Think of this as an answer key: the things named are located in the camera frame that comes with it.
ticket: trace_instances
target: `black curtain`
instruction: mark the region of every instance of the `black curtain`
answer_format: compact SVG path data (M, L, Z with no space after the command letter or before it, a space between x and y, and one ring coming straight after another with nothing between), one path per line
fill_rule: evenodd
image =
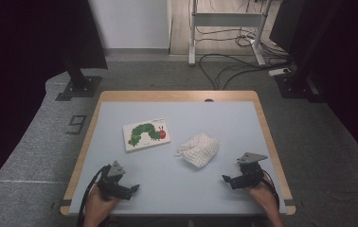
M314 83L358 142L358 4L344 0L314 57Z
M45 96L45 82L79 68L107 68L87 0L0 1L0 167Z

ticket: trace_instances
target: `power strip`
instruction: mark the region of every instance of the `power strip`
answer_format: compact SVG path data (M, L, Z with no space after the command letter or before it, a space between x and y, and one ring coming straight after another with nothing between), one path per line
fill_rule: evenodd
M290 72L291 72L291 70L289 70L288 68L280 68L280 69L268 71L268 76L273 77L273 76L278 76L278 75L282 75L282 74L289 74Z

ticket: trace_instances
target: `crumpled towel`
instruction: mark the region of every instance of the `crumpled towel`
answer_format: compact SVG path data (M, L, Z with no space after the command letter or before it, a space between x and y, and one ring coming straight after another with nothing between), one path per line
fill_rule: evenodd
M204 167L218 152L220 142L198 133L179 148L179 154L198 168Z

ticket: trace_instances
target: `black stand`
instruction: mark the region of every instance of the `black stand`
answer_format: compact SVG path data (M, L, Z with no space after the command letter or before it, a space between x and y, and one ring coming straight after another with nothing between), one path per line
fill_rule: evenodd
M61 51L61 55L63 65L70 76L70 81L67 83L63 93L59 93L55 100L70 101L72 97L93 97L101 77L85 77L65 49Z
M311 102L323 102L324 98L313 83L312 61L315 49L318 47L324 32L330 25L335 13L339 10L342 0L333 3L331 10L315 32L312 43L297 68L296 73L289 77L276 77L278 88L284 98L308 98Z

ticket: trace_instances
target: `gray carpet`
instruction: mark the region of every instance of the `gray carpet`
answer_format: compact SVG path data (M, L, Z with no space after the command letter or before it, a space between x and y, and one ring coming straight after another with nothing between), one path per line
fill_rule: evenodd
M206 62L216 75L232 65ZM46 83L46 97L25 136L0 170L0 226L75 226L59 213L96 107L106 90L211 90L199 67L185 61L110 61L92 98L55 101L69 81L61 74ZM230 75L223 76L223 81ZM283 99L273 78L261 71L239 76L227 90L254 90L273 135L293 194L296 213L286 226L358 226L358 145L327 104ZM73 116L84 126L69 126Z

